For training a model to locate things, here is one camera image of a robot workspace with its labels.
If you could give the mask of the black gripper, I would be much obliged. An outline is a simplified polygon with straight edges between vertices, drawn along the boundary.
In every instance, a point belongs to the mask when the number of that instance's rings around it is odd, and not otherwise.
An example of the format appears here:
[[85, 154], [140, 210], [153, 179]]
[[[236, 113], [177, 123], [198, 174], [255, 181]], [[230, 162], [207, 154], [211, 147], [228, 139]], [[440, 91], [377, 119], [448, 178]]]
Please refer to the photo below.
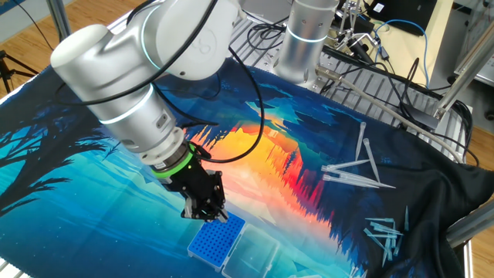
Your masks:
[[186, 196], [181, 217], [209, 221], [211, 215], [204, 201], [213, 209], [215, 218], [226, 223], [225, 192], [220, 171], [205, 170], [199, 161], [189, 161], [181, 170], [169, 177], [164, 187], [170, 192], [181, 192]]

